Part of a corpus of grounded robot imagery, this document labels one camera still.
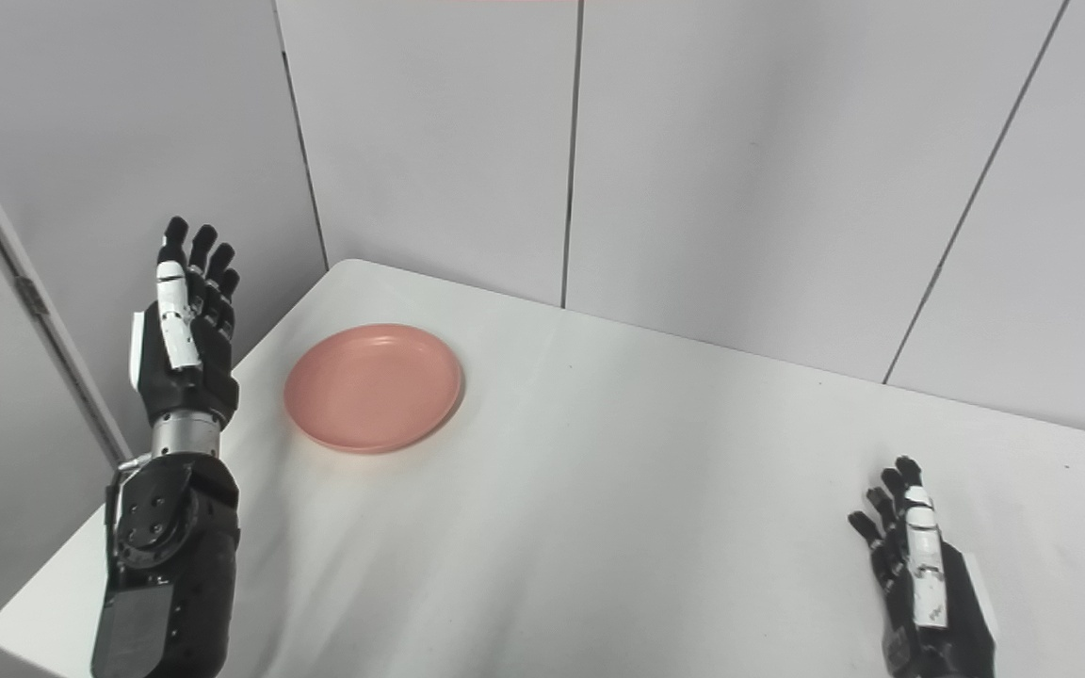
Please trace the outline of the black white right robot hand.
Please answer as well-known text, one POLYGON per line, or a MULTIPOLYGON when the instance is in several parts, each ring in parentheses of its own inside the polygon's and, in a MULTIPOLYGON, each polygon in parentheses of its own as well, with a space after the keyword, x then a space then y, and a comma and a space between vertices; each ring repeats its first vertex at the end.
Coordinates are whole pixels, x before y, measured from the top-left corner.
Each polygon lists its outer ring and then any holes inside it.
POLYGON ((866 490, 875 516, 848 524, 868 550, 885 605, 883 661, 892 677, 994 677, 997 642, 970 558, 948 543, 937 510, 909 456, 866 490))

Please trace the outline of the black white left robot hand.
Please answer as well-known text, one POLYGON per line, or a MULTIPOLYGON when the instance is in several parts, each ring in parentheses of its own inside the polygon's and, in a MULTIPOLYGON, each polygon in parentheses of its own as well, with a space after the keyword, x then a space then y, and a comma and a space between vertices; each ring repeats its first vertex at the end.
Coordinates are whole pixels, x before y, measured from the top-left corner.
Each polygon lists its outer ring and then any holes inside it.
POLYGON ((201 412, 225 428, 237 412, 232 375, 240 276, 235 250, 210 223, 170 218, 154 268, 155 298, 132 318, 129 380, 150 424, 177 411, 201 412))

